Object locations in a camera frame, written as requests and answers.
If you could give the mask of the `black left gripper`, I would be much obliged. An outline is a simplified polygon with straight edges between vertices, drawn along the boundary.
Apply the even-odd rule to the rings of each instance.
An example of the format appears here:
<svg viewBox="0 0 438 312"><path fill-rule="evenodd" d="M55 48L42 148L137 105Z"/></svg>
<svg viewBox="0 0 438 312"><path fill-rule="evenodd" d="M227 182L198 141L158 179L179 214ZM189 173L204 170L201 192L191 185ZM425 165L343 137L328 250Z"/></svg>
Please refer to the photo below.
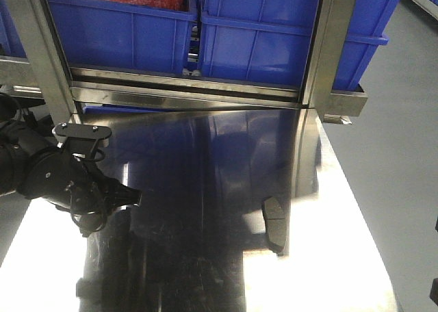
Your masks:
<svg viewBox="0 0 438 312"><path fill-rule="evenodd" d="M140 190L105 176L95 163L62 151L45 151L32 160L17 192L78 216L110 213L114 206L139 205L142 199Z"/></svg>

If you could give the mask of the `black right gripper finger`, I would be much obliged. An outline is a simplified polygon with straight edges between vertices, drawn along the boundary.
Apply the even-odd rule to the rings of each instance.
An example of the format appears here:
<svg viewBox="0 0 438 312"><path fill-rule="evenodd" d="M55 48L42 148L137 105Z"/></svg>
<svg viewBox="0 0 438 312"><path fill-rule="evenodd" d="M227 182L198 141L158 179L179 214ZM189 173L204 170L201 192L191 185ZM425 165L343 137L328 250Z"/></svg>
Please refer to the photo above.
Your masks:
<svg viewBox="0 0 438 312"><path fill-rule="evenodd" d="M432 281L429 298L438 305L438 278L434 278Z"/></svg>

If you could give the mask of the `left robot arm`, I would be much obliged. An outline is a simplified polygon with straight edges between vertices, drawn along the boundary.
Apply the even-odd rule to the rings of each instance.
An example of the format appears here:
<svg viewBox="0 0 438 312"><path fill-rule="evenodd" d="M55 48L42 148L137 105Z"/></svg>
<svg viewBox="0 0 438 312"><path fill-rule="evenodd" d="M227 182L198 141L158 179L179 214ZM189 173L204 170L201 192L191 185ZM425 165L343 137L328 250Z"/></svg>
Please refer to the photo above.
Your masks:
<svg viewBox="0 0 438 312"><path fill-rule="evenodd" d="M1 94L1 195L43 198L74 216L107 216L140 203L139 190L97 167L105 156L99 144L111 136L110 128L60 123L54 132L65 141L57 146L23 119L18 100Z"/></svg>

